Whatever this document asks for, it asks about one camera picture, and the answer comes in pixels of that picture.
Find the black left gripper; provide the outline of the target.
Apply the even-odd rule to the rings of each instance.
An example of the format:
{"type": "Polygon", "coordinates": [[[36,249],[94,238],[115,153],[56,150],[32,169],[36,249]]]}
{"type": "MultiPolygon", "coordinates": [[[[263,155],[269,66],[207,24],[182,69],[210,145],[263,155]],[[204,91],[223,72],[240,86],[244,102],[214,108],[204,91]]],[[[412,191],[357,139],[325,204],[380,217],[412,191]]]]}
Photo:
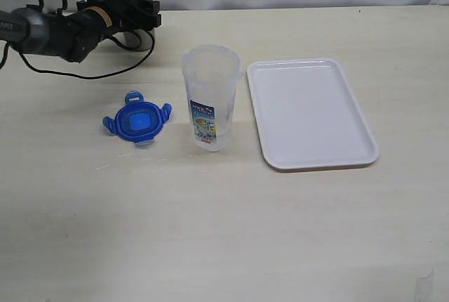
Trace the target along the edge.
{"type": "Polygon", "coordinates": [[[151,31],[161,25],[160,2],[141,0],[131,4],[123,0],[80,0],[76,3],[77,18],[87,29],[99,34],[143,29],[151,31]]]}

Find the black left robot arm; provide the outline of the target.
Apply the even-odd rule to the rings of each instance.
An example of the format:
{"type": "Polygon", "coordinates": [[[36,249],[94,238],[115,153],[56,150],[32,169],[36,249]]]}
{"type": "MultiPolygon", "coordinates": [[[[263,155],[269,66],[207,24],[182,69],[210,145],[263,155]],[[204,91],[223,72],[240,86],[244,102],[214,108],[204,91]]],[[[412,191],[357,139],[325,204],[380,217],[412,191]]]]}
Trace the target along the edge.
{"type": "Polygon", "coordinates": [[[78,11],[65,15],[67,0],[53,12],[28,5],[1,12],[1,40],[21,54],[60,57],[80,63],[101,41],[118,33],[151,31],[161,25],[158,1],[78,1],[78,11]]]}

